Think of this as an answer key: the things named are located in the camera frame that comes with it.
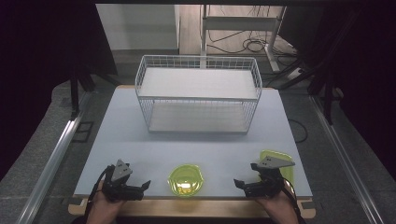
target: cable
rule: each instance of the cable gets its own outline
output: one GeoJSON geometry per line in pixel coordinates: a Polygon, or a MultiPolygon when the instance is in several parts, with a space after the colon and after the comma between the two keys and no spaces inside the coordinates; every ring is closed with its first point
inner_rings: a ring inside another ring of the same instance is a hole
{"type": "Polygon", "coordinates": [[[99,191],[98,187],[99,187],[99,183],[102,180],[102,177],[106,174],[106,172],[108,171],[108,169],[110,168],[110,166],[107,166],[107,168],[99,175],[98,180],[96,181],[95,185],[92,188],[92,192],[90,194],[90,197],[88,198],[87,201],[87,206],[85,207],[85,213],[84,213],[84,222],[86,223],[88,220],[88,216],[90,215],[91,209],[92,209],[92,203],[93,203],[93,197],[95,196],[96,192],[99,191]]]}
{"type": "Polygon", "coordinates": [[[306,129],[306,127],[305,127],[300,121],[297,121],[297,120],[295,120],[295,119],[288,119],[288,121],[295,122],[295,123],[299,124],[301,127],[303,127],[304,132],[305,132],[304,138],[301,139],[301,140],[298,140],[298,141],[294,141],[294,142],[295,142],[295,143],[302,143],[302,142],[304,142],[304,141],[308,138],[308,130],[306,129]]]}
{"type": "Polygon", "coordinates": [[[294,190],[294,186],[293,186],[293,185],[289,182],[289,180],[286,179],[285,177],[283,177],[283,179],[284,179],[286,182],[288,182],[288,184],[289,184],[290,187],[291,187],[291,190],[293,191],[293,194],[291,195],[290,192],[289,192],[285,187],[282,188],[282,191],[283,191],[283,192],[286,194],[286,196],[288,196],[288,198],[290,199],[291,204],[293,205],[294,212],[296,213],[298,222],[299,222],[300,224],[305,224],[305,220],[304,220],[303,217],[301,216],[301,211],[300,211],[300,208],[299,208],[299,206],[298,206],[298,204],[297,204],[297,196],[296,196],[296,191],[294,190]]]}

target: yellow bowl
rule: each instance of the yellow bowl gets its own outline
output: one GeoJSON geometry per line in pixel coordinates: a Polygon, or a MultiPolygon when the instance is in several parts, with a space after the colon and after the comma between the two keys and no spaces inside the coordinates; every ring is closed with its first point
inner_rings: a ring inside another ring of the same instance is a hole
{"type": "Polygon", "coordinates": [[[168,184],[176,196],[190,197],[200,190],[204,179],[197,165],[184,164],[169,175],[168,184]]]}

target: gray floor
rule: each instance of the gray floor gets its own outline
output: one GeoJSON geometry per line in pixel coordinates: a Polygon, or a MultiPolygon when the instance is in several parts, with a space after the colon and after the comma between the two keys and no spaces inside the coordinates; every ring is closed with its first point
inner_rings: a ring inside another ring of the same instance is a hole
{"type": "MultiPolygon", "coordinates": [[[[114,78],[123,84],[134,84],[134,74],[139,65],[141,55],[150,53],[158,52],[134,51],[131,53],[130,51],[115,51],[114,56],[119,75],[114,78]]],[[[160,53],[175,54],[176,52],[168,50],[160,53]]],[[[270,73],[269,63],[265,57],[258,57],[257,60],[261,72],[270,73]]],[[[91,125],[91,134],[89,136],[86,133],[75,135],[74,140],[77,141],[72,142],[67,149],[55,179],[52,181],[52,185],[38,210],[34,223],[70,223],[75,218],[67,211],[68,200],[73,195],[75,185],[78,182],[85,160],[90,153],[95,135],[115,89],[114,86],[101,78],[92,77],[96,83],[96,90],[92,93],[87,113],[82,118],[83,125],[81,126],[81,130],[83,130],[86,126],[91,125]]],[[[286,79],[284,77],[273,84],[276,85],[286,79]]],[[[337,155],[334,153],[329,138],[318,121],[316,110],[305,90],[307,84],[309,84],[309,80],[280,93],[288,119],[301,122],[308,132],[306,141],[297,144],[317,209],[316,217],[307,220],[307,223],[370,223],[337,155]]],[[[66,82],[54,89],[52,104],[46,116],[37,127],[35,134],[21,156],[0,183],[0,223],[15,223],[41,171],[50,158],[51,152],[70,118],[70,113],[69,86],[66,82]]],[[[332,105],[332,118],[333,127],[338,132],[361,179],[370,190],[384,222],[396,223],[395,181],[350,124],[338,102],[334,102],[332,105]]],[[[300,125],[291,121],[290,127],[296,141],[304,138],[304,129],[300,125]]],[[[134,221],[134,223],[152,222],[181,223],[186,222],[186,219],[141,218],[134,221]]],[[[257,219],[208,219],[205,222],[262,223],[261,220],[257,219]]]]}

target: table surface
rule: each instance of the table surface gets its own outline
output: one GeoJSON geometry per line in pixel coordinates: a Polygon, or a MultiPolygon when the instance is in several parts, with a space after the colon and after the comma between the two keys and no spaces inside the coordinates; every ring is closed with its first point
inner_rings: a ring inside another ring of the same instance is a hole
{"type": "Polygon", "coordinates": [[[99,174],[122,159],[131,163],[134,171],[129,185],[139,186],[151,180],[145,192],[147,198],[175,198],[167,178],[180,164],[190,163],[201,168],[205,180],[196,198],[244,199],[244,192],[234,186],[233,179],[257,182],[258,173],[250,169],[250,164],[259,161],[265,149],[293,158],[297,196],[311,197],[278,91],[262,91],[247,134],[180,134],[149,133],[135,90],[121,86],[113,94],[75,194],[89,195],[99,174]]]}

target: white wire basket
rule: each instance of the white wire basket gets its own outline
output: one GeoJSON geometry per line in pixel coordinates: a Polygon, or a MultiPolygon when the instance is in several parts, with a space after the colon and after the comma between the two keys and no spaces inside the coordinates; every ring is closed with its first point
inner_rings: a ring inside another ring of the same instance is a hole
{"type": "Polygon", "coordinates": [[[150,132],[247,133],[262,80],[254,58],[145,55],[135,89],[150,132]]]}

